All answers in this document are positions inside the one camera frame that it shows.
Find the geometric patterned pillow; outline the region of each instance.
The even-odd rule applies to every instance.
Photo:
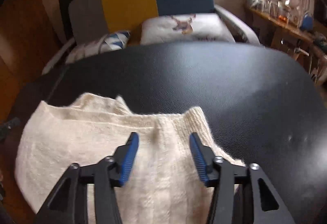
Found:
[[[129,39],[128,30],[105,34],[96,41],[76,46],[68,55],[66,63],[70,64],[92,55],[124,49]]]

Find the deer print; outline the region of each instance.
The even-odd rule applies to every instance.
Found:
[[[182,30],[182,34],[190,34],[192,33],[193,29],[191,26],[191,23],[193,22],[193,19],[196,18],[196,14],[192,15],[188,20],[181,21],[175,18],[174,16],[170,16],[174,21],[176,21],[177,26],[173,28],[173,30]]]

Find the blue gripper pad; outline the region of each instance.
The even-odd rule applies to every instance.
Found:
[[[213,171],[213,159],[215,154],[210,147],[204,146],[197,133],[190,135],[190,149],[194,160],[197,174],[206,187],[211,185],[211,180],[216,179]]]
[[[133,167],[137,149],[139,147],[139,135],[135,132],[130,134],[125,145],[116,149],[113,157],[118,165],[118,186],[122,187],[128,181]]]

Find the blue rubber fingertip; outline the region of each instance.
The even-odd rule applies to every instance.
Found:
[[[130,176],[130,172],[133,167],[134,159],[136,156],[137,149],[139,147],[139,135],[137,133],[133,133],[132,140],[130,143],[130,147],[125,155],[123,164],[121,166],[122,172],[119,179],[120,186],[123,186]]]
[[[197,168],[197,174],[199,175],[199,178],[204,183],[204,185],[207,186],[209,177],[206,173],[206,163],[193,134],[190,135],[190,149],[195,167]]]

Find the white deer pillow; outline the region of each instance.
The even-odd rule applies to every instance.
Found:
[[[226,25],[215,13],[162,16],[143,22],[141,44],[173,41],[235,42]]]

